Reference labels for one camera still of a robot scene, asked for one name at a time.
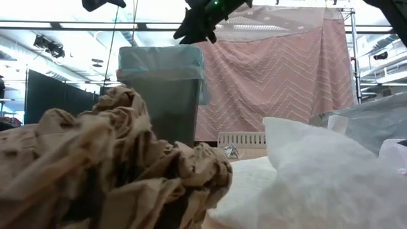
ceiling light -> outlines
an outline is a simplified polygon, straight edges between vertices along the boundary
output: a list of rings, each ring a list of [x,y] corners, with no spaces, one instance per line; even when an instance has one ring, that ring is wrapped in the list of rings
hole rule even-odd
[[[95,62],[94,64],[92,64],[92,66],[94,66],[94,67],[103,67],[103,66],[101,65],[101,63],[103,63],[103,60],[92,59],[92,62]]]
[[[386,32],[390,33],[391,26],[356,26],[357,32]],[[345,25],[346,32],[352,32],[352,26]]]
[[[52,28],[48,22],[0,22],[0,28]]]
[[[67,84],[86,83],[86,81],[66,81]]]
[[[85,30],[94,30],[97,31],[99,29],[113,29],[114,23],[92,23],[92,22],[85,22],[85,23],[60,23],[60,26],[65,29],[85,29]],[[116,29],[136,29],[137,24],[133,25],[133,23],[116,23]]]
[[[148,29],[178,29],[181,24],[146,24]]]
[[[116,84],[116,83],[120,83],[120,82],[117,82],[117,81],[90,81],[89,83],[110,85],[110,84]]]
[[[5,83],[25,83],[25,80],[4,80]]]
[[[0,99],[0,101],[24,101],[25,99]]]

clear plastic sheet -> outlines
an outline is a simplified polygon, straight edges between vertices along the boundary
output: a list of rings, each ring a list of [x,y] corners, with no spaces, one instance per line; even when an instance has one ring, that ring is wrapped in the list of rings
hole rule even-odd
[[[131,84],[137,78],[201,81],[199,105],[209,102],[204,56],[197,46],[122,47],[119,51],[118,81]]]
[[[253,6],[243,4],[217,25],[218,41],[256,41],[275,36],[303,34],[322,27],[324,19],[343,20],[339,9]]]
[[[378,155],[384,140],[407,138],[406,114],[407,94],[395,94],[352,108],[313,116],[310,124],[328,127],[330,116],[347,117],[346,135]]]

light blue trash bag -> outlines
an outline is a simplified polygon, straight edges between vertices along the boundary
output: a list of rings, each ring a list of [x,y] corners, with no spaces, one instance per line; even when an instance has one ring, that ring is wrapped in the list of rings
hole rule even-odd
[[[170,47],[122,47],[119,50],[118,81],[130,84],[136,78],[200,80],[199,105],[209,103],[204,55],[194,45]]]
[[[384,140],[407,139],[407,93],[318,114],[311,117],[310,124],[328,127],[329,117],[333,115],[346,117],[345,134],[376,155]]]

pink chevron curtain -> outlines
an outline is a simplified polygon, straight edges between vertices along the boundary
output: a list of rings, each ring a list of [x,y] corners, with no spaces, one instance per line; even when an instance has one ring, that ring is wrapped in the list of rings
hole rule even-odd
[[[342,17],[323,17],[304,33],[199,46],[211,100],[198,109],[197,141],[264,131],[266,116],[308,123],[312,115],[354,105]]]

gray trash can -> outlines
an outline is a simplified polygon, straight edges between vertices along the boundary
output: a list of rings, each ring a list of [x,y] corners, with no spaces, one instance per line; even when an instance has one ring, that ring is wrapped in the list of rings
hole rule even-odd
[[[208,102],[195,46],[120,48],[118,80],[141,95],[159,139],[193,146],[199,104]]]

